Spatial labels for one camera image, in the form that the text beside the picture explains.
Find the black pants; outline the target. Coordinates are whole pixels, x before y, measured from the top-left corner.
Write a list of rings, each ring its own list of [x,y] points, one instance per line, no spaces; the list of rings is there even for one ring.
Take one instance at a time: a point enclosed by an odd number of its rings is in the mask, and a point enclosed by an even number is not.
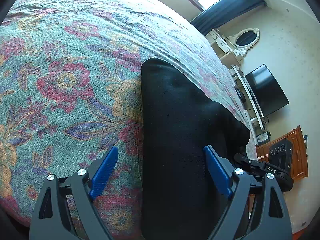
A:
[[[215,188],[203,149],[233,161],[249,129],[171,64],[141,67],[145,239],[207,239],[227,200]]]

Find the wooden brown cabinet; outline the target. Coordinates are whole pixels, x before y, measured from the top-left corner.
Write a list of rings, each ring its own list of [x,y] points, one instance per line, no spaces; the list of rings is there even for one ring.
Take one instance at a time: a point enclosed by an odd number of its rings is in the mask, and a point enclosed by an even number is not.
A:
[[[257,156],[260,162],[269,162],[269,151],[272,146],[278,144],[284,139],[288,140],[292,144],[292,161],[291,161],[291,178],[294,181],[301,180],[308,177],[308,160],[306,153],[306,146],[303,138],[302,129],[297,126],[292,131],[282,135],[281,137],[269,141],[261,146],[257,146]]]

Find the white tv stand shelf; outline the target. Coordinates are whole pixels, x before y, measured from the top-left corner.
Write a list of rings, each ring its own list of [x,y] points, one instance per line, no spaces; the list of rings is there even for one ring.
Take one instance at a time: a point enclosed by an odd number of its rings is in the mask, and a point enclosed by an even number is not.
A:
[[[261,146],[269,142],[270,133],[266,129],[266,117],[262,113],[257,98],[255,97],[255,94],[253,93],[245,74],[242,72],[239,66],[235,65],[231,65],[229,73],[234,81],[235,88],[244,94],[245,102],[242,104],[245,108],[245,116],[247,118],[249,129],[252,133],[255,145]]]

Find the black flat screen television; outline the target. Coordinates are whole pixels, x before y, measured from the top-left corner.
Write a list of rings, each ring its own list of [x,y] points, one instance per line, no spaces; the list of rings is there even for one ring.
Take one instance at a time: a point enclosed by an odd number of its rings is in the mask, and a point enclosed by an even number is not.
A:
[[[245,78],[263,116],[289,104],[280,84],[264,64],[246,74]]]

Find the white oval mirror dresser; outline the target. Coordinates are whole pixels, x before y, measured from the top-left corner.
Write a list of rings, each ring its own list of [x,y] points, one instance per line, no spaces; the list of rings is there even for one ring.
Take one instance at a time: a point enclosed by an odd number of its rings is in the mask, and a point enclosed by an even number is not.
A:
[[[206,39],[221,63],[231,69],[233,66],[240,66],[247,52],[253,49],[259,41],[260,30],[258,28],[247,28],[227,37],[220,33],[218,29],[212,29],[206,35]]]

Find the floral bedspread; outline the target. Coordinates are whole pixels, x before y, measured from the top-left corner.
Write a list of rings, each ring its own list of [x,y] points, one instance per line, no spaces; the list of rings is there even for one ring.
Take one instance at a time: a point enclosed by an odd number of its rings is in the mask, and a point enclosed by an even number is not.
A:
[[[119,161],[95,205],[115,239],[141,239],[140,68],[156,57],[244,124],[206,38],[158,0],[17,0],[1,25],[1,208],[24,226],[46,177]]]

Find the dark blue curtain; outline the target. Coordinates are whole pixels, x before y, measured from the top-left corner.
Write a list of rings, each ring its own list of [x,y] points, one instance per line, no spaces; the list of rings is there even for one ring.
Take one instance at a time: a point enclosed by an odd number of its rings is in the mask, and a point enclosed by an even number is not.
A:
[[[206,36],[232,19],[249,12],[261,5],[267,5],[265,0],[219,0],[211,7],[196,16],[190,24],[202,35]]]

